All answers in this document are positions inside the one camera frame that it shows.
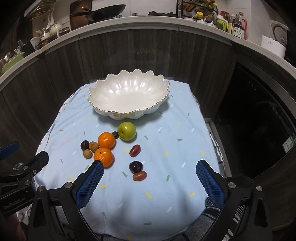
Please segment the orange tangerine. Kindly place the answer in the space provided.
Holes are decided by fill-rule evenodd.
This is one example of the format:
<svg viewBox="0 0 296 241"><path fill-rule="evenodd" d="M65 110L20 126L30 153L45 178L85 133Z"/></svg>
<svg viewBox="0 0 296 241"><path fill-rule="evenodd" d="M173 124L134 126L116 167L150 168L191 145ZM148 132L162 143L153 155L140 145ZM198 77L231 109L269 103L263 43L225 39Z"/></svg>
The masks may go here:
<svg viewBox="0 0 296 241"><path fill-rule="evenodd" d="M93 158L95 161L100 161L104 168L108 168L114 161L112 151L108 148L99 148L94 152Z"/></svg>
<svg viewBox="0 0 296 241"><path fill-rule="evenodd" d="M112 149L115 146L116 139L112 133L103 132L97 139L97 143L101 148Z"/></svg>

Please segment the white teapot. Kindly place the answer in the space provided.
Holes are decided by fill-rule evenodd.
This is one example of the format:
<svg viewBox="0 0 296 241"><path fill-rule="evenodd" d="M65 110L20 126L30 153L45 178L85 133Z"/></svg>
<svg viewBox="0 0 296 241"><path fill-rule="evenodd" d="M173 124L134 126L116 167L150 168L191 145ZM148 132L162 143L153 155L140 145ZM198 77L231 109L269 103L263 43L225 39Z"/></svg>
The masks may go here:
<svg viewBox="0 0 296 241"><path fill-rule="evenodd" d="M50 35L56 35L57 32L62 29L62 25L61 24L54 24L51 28L50 28Z"/></svg>

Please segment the yellow lid jar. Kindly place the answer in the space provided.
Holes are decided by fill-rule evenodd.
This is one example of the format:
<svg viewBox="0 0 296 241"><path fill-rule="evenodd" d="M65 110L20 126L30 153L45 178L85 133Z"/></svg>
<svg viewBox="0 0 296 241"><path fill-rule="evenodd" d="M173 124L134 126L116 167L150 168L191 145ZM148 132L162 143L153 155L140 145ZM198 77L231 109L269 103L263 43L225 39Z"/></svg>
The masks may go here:
<svg viewBox="0 0 296 241"><path fill-rule="evenodd" d="M200 11L196 12L195 18L197 20L202 20L203 19L203 13L200 12Z"/></svg>

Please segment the black wok pan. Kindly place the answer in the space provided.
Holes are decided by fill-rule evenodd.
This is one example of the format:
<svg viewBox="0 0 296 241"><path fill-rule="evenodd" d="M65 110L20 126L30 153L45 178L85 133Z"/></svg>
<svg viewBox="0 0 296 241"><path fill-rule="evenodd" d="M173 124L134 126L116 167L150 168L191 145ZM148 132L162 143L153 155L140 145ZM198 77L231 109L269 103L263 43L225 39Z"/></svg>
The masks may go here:
<svg viewBox="0 0 296 241"><path fill-rule="evenodd" d="M106 6L101 9L97 9L95 11L81 7L83 12L76 12L70 14L70 17L78 17L78 16L85 16L89 21L101 21L106 19L111 19L120 15L125 10L125 4L116 4L112 6Z"/></svg>

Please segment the green apple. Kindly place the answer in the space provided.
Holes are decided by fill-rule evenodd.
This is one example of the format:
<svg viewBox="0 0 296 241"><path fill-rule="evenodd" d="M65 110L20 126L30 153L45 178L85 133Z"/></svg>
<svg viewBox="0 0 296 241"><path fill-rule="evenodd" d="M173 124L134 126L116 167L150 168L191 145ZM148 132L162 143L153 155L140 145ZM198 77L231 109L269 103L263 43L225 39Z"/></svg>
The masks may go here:
<svg viewBox="0 0 296 241"><path fill-rule="evenodd" d="M131 141L137 134L135 125L131 122L123 122L117 128L119 137L124 141Z"/></svg>

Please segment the green bottle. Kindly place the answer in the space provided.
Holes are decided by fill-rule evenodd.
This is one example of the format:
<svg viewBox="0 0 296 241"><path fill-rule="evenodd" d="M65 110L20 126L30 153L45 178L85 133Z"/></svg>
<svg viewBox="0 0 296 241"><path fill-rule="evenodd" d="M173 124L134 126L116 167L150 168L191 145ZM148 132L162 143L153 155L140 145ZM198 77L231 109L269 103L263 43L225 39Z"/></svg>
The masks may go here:
<svg viewBox="0 0 296 241"><path fill-rule="evenodd" d="M224 17L222 15L217 15L216 28L223 30L224 32L227 32L228 21L226 19L224 19Z"/></svg>

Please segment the white scalloped ceramic bowl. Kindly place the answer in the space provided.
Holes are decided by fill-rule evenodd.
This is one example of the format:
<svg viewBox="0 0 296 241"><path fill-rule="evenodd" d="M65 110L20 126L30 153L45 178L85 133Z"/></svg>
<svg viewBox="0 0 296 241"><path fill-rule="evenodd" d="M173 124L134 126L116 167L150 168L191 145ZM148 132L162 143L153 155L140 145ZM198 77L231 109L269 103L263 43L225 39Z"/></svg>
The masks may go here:
<svg viewBox="0 0 296 241"><path fill-rule="evenodd" d="M163 75L139 69L119 74L108 74L105 80L97 80L88 89L88 102L94 110L114 120L136 120L154 113L170 94L170 82Z"/></svg>

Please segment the small dark blueberry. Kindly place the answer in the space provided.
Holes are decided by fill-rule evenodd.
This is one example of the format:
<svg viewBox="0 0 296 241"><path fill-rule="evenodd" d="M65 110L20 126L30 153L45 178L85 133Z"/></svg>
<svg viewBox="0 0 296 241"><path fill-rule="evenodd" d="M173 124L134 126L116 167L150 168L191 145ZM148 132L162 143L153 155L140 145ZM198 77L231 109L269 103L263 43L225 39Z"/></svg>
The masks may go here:
<svg viewBox="0 0 296 241"><path fill-rule="evenodd" d="M119 138L119 134L118 132L112 132L113 136L115 137L115 139L118 139Z"/></svg>

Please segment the tan longan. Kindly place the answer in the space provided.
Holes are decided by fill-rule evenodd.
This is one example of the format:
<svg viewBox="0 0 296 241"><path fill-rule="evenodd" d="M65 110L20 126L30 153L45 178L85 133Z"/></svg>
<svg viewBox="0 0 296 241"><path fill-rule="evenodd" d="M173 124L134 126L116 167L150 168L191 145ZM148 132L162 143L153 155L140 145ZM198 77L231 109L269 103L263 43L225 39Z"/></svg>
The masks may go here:
<svg viewBox="0 0 296 241"><path fill-rule="evenodd" d="M90 159L92 156L93 156L93 153L91 150L89 149L85 149L83 151L83 156L86 158L86 159Z"/></svg>
<svg viewBox="0 0 296 241"><path fill-rule="evenodd" d="M90 142L90 143L89 143L89 149L90 149L91 152L95 153L96 150L99 149L99 145L98 145L98 143L95 142L95 141Z"/></svg>

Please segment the light blue patterned tablecloth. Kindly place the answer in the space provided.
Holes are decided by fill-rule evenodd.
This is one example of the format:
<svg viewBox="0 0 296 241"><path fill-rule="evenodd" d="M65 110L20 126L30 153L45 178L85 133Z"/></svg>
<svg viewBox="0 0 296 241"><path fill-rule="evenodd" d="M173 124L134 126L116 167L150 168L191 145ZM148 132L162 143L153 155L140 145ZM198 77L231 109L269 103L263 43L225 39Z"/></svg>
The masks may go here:
<svg viewBox="0 0 296 241"><path fill-rule="evenodd" d="M119 121L98 114L87 101L89 84L63 103L41 140L48 165L35 181L48 189L74 181L93 162L81 150L117 130ZM81 212L96 234L121 240L170 240L187 230L205 209L207 193L196 175L205 160L215 172L218 158L198 103L186 83L171 81L168 99L152 113L134 120L136 137L118 138L114 160L104 170Z"/></svg>

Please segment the green basin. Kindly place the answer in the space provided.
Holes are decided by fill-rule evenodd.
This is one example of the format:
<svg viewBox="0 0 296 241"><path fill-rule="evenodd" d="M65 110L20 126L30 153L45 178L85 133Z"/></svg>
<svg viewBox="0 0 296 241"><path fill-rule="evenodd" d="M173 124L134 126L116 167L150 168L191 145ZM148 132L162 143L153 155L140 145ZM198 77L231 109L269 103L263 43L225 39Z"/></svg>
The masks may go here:
<svg viewBox="0 0 296 241"><path fill-rule="evenodd" d="M1 69L1 75L6 73L10 68L12 68L16 63L20 62L24 58L24 52L16 55L15 57L11 58Z"/></svg>

